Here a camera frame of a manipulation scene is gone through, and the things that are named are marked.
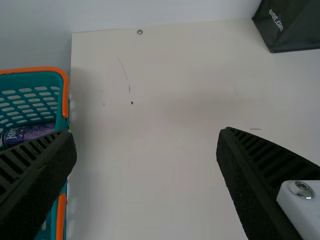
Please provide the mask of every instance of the purple can label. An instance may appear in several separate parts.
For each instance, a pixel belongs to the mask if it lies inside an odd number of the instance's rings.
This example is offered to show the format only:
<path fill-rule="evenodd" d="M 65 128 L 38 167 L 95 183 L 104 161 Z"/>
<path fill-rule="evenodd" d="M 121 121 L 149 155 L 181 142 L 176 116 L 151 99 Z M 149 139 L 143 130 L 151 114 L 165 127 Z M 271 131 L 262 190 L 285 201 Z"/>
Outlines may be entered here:
<path fill-rule="evenodd" d="M 7 149 L 25 141 L 53 133 L 55 126 L 55 123 L 46 123 L 7 129 L 1 136 L 2 146 Z"/>

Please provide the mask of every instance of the white tabletop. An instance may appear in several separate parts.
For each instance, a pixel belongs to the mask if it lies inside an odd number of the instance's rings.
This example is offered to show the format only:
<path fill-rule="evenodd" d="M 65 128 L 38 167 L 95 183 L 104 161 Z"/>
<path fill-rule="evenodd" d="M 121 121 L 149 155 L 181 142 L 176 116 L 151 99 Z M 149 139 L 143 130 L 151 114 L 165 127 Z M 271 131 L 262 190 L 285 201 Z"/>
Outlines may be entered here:
<path fill-rule="evenodd" d="M 250 20 L 137 30 L 72 35 L 68 239 L 247 239 L 219 131 L 319 164 L 320 51 L 271 54 Z"/>

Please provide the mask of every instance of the grey wall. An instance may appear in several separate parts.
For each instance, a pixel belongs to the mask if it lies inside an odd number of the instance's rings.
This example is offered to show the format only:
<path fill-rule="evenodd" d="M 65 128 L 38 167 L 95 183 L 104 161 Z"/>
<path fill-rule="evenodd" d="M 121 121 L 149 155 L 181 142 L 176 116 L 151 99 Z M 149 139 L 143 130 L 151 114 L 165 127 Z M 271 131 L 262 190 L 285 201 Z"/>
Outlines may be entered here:
<path fill-rule="evenodd" d="M 0 69 L 70 73 L 71 33 L 250 18 L 260 0 L 9 0 L 0 6 Z"/>

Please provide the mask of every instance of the black bag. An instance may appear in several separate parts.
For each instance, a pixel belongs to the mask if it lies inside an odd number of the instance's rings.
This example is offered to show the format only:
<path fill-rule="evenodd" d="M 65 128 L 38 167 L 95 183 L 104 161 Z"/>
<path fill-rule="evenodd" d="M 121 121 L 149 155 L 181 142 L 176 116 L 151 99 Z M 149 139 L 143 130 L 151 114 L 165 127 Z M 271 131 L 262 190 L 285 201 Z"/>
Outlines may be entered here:
<path fill-rule="evenodd" d="M 320 0 L 262 0 L 252 20 L 271 53 L 320 48 Z"/>

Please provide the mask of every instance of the metal screw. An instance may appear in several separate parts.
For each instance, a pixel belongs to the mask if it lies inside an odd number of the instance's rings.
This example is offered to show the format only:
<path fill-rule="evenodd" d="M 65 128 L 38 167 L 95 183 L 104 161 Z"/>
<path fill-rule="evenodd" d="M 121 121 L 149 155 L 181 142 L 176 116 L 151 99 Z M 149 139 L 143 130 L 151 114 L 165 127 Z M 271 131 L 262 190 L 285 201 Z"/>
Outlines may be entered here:
<path fill-rule="evenodd" d="M 312 199 L 315 196 L 312 188 L 303 181 L 291 181 L 288 188 L 294 195 L 303 199 Z"/>
<path fill-rule="evenodd" d="M 302 182 L 302 181 L 296 181 L 296 182 L 295 182 L 295 185 L 296 185 L 298 188 L 302 189 L 302 190 L 309 190 L 309 189 L 310 189 L 309 185 L 307 185 L 306 183 L 304 183 L 304 182 Z"/>

